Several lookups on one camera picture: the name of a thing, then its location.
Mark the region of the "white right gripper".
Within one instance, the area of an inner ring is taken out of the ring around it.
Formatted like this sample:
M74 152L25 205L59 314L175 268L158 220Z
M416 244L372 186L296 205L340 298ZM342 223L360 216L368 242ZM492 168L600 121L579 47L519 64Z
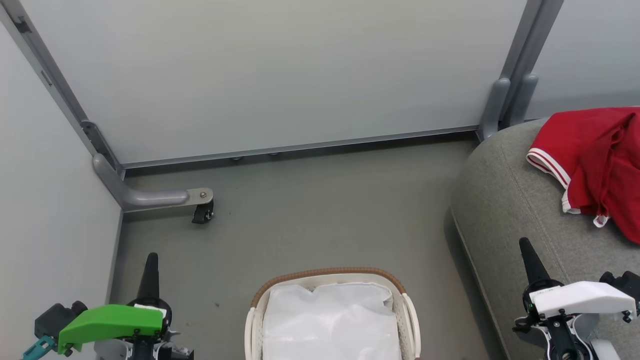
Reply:
M550 275L530 239L519 239L530 287L548 287ZM604 315L638 316L638 300L629 290L605 282L578 281L539 289L525 296L525 317L514 321L519 339L544 350L544 360L619 360L612 342L589 337Z

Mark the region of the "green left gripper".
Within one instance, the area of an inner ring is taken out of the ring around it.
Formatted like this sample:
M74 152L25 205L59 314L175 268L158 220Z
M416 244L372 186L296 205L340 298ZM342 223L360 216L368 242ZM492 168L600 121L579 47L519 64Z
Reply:
M169 304L160 299L159 256L147 255L137 299L127 305L108 304L80 313L59 331L57 353L71 355L88 343L118 341L126 360L193 360L195 352L180 348L172 338Z

